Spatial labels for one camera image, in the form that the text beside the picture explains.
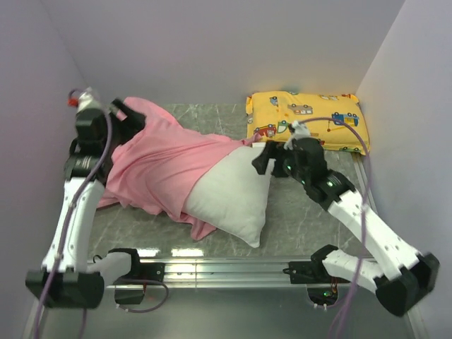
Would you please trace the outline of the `pink rose satin pillowcase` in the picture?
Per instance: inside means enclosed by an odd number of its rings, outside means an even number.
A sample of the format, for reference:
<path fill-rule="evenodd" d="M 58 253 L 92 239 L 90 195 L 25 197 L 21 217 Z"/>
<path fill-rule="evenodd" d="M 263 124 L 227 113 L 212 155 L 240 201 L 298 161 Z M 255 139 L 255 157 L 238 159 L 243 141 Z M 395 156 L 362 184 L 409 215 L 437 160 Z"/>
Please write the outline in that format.
<path fill-rule="evenodd" d="M 151 215 L 165 212 L 173 221 L 191 225 L 191 238 L 201 240 L 215 226 L 183 211 L 195 183 L 232 151 L 255 138 L 234 140 L 185 129 L 155 103 L 127 97 L 125 105 L 145 116 L 145 128 L 112 155 L 113 167 L 98 203 L 140 208 Z"/>

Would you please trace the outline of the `white pillow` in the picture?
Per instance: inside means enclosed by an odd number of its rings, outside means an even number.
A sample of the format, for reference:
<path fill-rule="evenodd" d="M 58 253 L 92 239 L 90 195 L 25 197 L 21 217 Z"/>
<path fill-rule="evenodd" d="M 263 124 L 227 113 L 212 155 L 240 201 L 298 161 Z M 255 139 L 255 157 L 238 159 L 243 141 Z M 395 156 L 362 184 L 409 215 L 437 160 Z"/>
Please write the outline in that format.
<path fill-rule="evenodd" d="M 194 185 L 184 212 L 246 242 L 260 247 L 266 223 L 271 160 L 264 174 L 252 161 L 262 147 L 241 146 L 208 170 Z"/>

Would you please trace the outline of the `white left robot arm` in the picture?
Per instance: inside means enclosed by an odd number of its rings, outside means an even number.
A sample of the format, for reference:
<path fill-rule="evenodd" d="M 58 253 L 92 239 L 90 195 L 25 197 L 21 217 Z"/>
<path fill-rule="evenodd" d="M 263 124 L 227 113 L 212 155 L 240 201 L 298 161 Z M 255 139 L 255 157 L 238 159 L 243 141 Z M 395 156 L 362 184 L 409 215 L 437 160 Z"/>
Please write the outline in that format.
<path fill-rule="evenodd" d="M 118 280 L 134 284 L 142 266 L 136 249 L 113 249 L 88 263 L 93 219 L 112 170 L 112 153 L 145 127 L 145 116 L 120 99 L 108 109 L 94 99 L 77 106 L 77 136 L 64 165 L 64 201 L 51 246 L 39 270 L 29 270 L 25 285 L 50 309 L 95 309 L 105 288 Z"/>

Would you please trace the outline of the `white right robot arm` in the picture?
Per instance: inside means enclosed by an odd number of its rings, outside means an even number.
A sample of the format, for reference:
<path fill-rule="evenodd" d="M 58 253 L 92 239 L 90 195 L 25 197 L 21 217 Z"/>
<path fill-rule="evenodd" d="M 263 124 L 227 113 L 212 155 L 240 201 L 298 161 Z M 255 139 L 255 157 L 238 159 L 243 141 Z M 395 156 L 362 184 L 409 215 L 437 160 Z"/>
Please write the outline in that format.
<path fill-rule="evenodd" d="M 323 147 L 313 138 L 284 143 L 267 141 L 252 162 L 257 173 L 266 173 L 274 163 L 274 177 L 291 177 L 307 196 L 339 220 L 360 239 L 372 255 L 371 261 L 325 245 L 308 264 L 291 262 L 284 273 L 293 284 L 355 282 L 374 293 L 390 314 L 404 316 L 435 287 L 439 260 L 422 254 L 399 237 L 367 204 L 361 193 L 343 174 L 328 168 Z"/>

